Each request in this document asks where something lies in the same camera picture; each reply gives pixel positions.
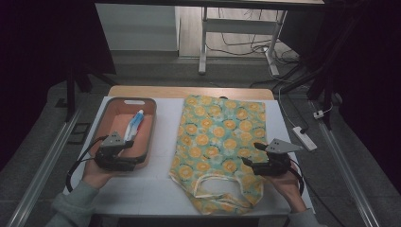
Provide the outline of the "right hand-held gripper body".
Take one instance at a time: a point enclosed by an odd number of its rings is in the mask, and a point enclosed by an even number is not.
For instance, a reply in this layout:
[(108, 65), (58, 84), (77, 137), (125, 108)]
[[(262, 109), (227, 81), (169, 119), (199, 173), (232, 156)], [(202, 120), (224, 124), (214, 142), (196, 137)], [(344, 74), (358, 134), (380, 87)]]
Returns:
[(291, 167), (288, 154), (302, 149), (302, 146), (275, 138), (268, 144), (265, 151), (268, 156), (268, 161), (266, 163), (253, 163), (253, 173), (261, 176), (283, 175), (287, 173)]

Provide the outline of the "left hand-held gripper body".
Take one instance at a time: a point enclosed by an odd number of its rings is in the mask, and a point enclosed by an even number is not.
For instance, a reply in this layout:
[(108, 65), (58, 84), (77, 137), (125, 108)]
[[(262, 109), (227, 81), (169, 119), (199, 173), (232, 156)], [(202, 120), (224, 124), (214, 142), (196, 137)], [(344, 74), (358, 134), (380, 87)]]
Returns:
[(126, 157), (119, 156), (124, 149), (124, 139), (117, 131), (114, 131), (100, 144), (95, 155), (95, 162), (100, 168), (108, 171), (133, 171), (136, 165), (125, 162)]

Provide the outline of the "blue white toothpaste tube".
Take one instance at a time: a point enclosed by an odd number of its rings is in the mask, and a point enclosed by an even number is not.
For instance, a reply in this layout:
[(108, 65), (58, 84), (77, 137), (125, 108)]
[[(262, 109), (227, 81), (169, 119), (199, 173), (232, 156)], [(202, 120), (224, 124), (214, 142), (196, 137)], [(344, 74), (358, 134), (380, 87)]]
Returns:
[(132, 141), (138, 130), (139, 127), (142, 123), (142, 121), (144, 120), (144, 111), (143, 110), (139, 110), (134, 117), (129, 121), (127, 128), (125, 130), (125, 134), (124, 134), (124, 141), (128, 142), (128, 141)]

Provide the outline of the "pink plastic basket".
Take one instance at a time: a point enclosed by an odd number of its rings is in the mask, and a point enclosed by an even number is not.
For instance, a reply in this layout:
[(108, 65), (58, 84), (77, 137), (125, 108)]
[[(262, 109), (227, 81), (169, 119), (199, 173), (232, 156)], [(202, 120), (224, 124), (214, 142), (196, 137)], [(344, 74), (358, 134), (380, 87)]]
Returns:
[(120, 157), (140, 157), (141, 163), (134, 169), (145, 167), (148, 164), (150, 144), (156, 122), (157, 105), (154, 99), (138, 97), (106, 97), (96, 117), (92, 145), (89, 154), (95, 159), (97, 150), (103, 140), (114, 131), (124, 139), (125, 130), (129, 121), (139, 111), (144, 111), (144, 120), (132, 140), (131, 148), (124, 149)]

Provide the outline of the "orange-print fabric tote bag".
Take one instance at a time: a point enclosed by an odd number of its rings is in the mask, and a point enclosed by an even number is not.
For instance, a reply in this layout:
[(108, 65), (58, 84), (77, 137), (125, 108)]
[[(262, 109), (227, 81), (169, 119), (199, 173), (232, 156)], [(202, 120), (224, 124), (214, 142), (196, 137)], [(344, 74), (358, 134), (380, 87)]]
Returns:
[(264, 103), (188, 96), (169, 176), (204, 215), (248, 213), (263, 198), (264, 179), (242, 160), (267, 162), (253, 146), (266, 141)]

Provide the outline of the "person's left hand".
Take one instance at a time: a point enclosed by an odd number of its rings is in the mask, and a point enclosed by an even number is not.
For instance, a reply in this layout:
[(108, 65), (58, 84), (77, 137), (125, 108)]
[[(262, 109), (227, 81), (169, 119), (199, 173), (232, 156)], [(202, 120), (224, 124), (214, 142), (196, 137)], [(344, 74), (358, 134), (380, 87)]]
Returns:
[(93, 188), (100, 189), (116, 175), (117, 172), (104, 170), (94, 160), (90, 160), (85, 164), (82, 180)]

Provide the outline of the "person's right hand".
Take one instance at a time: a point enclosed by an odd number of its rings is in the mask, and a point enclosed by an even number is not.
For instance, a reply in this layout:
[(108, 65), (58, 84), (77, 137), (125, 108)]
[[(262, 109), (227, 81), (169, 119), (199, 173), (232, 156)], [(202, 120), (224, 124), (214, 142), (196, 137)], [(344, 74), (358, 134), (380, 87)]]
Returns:
[(301, 213), (306, 210), (305, 202), (302, 199), (298, 187), (297, 178), (290, 172), (281, 176), (268, 176), (277, 192), (287, 201), (292, 213)]

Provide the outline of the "white power strip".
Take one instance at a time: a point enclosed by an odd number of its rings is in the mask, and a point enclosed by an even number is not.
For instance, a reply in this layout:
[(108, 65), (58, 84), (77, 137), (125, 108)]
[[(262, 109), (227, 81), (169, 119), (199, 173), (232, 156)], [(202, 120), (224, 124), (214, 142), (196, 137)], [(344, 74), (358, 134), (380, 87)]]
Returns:
[(308, 151), (312, 151), (317, 148), (316, 144), (310, 139), (310, 137), (301, 127), (294, 127), (292, 131)]

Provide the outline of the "black floor plate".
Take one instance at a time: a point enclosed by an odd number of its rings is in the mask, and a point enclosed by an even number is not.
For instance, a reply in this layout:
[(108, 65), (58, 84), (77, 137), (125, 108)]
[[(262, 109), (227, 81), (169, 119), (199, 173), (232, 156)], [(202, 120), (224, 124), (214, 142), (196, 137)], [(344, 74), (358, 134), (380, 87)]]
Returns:
[(90, 129), (90, 123), (77, 123), (72, 129), (67, 143), (71, 145), (83, 145)]

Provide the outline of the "white table mat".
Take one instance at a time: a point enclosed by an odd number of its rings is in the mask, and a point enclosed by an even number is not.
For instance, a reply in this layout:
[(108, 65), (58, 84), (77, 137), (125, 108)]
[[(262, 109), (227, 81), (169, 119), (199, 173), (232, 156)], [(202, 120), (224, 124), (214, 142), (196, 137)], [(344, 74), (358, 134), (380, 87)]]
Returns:
[[(182, 188), (169, 176), (176, 150), (184, 98), (152, 99), (156, 102), (157, 110), (148, 164), (111, 179), (96, 197), (96, 210), (100, 214), (120, 217), (200, 217), (203, 214), (194, 207)], [(269, 100), (255, 102), (262, 102), (266, 106), (265, 143), (270, 143), (275, 138), (287, 140), (288, 134), (277, 103)], [(87, 156), (91, 156), (89, 146), (92, 145), (95, 122), (82, 150)], [(270, 183), (264, 180), (263, 198), (253, 210), (242, 215), (281, 216), (286, 215), (289, 210), (286, 201)]]

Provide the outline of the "black metal stand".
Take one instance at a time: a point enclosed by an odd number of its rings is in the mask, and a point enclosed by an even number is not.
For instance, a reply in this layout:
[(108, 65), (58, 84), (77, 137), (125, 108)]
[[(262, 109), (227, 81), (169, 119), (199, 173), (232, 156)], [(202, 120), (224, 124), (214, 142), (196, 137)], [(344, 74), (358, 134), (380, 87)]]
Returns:
[(290, 85), (282, 88), (281, 94), (286, 94), (312, 81), (312, 85), (306, 93), (307, 98), (309, 100), (317, 100), (323, 95), (323, 109), (328, 111), (332, 107), (334, 63), (347, 38), (347, 29), (341, 28), (327, 41), (325, 47), (317, 51), (313, 58), (308, 61), (308, 75), (301, 76)]
[(107, 77), (104, 73), (96, 70), (94, 67), (90, 66), (88, 63), (74, 64), (66, 77), (66, 87), (67, 87), (67, 116), (65, 118), (66, 122), (69, 122), (76, 112), (76, 92), (75, 87), (78, 86), (83, 93), (89, 93), (93, 84), (89, 79), (89, 76), (95, 76), (97, 79), (102, 80), (110, 86), (117, 85), (117, 82)]

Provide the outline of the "dark curtain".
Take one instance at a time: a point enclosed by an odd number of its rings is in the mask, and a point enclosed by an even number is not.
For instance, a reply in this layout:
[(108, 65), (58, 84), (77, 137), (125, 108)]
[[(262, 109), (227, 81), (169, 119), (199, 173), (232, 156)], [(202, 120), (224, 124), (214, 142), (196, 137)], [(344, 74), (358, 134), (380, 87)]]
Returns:
[(115, 72), (96, 0), (0, 0), (0, 170), (47, 101), (48, 90), (74, 76)]
[(370, 0), (333, 72), (340, 114), (401, 194), (401, 0)]

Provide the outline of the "white-framed desk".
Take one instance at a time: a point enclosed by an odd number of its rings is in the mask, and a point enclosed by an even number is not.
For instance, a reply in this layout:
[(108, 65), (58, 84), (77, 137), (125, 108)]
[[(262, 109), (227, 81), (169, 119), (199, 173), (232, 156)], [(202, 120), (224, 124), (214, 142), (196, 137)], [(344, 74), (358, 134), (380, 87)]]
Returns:
[[(236, 33), (271, 35), (271, 44), (264, 49), (270, 71), (278, 75), (276, 64), (272, 58), (276, 41), (282, 24), (289, 10), (306, 11), (310, 9), (323, 9), (323, 0), (95, 0), (102, 4), (124, 5), (151, 5), (151, 6), (179, 6), (202, 7), (201, 17), (201, 45), (199, 74), (206, 72), (206, 38), (207, 33)], [(245, 21), (235, 19), (212, 19), (208, 17), (209, 8), (230, 9), (274, 9), (281, 15), (272, 21)]]

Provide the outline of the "aluminium rail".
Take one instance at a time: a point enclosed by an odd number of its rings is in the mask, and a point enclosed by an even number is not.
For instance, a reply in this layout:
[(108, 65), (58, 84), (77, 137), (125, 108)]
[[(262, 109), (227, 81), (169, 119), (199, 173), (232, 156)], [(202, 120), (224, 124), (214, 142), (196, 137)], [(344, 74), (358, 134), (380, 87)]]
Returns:
[(44, 156), (39, 169), (36, 171), (31, 183), (29, 184), (24, 196), (21, 198), (14, 213), (12, 214), (6, 227), (24, 227), (29, 218), (36, 201), (42, 193), (45, 183), (48, 180), (61, 152), (67, 143), (67, 139), (75, 127), (80, 115), (81, 108), (77, 108), (69, 120), (65, 122), (58, 132), (54, 142)]
[(355, 170), (358, 167), (353, 166), (347, 159), (347, 154), (357, 151), (359, 140), (355, 134), (351, 132), (343, 123), (339, 125), (335, 123), (324, 123), (322, 119), (318, 119), (320, 130), (328, 149), (333, 157), (339, 174), (349, 192), (351, 203), (356, 207), (358, 216), (363, 221), (364, 227), (380, 227), (380, 223), (369, 203), (365, 192), (357, 179)]

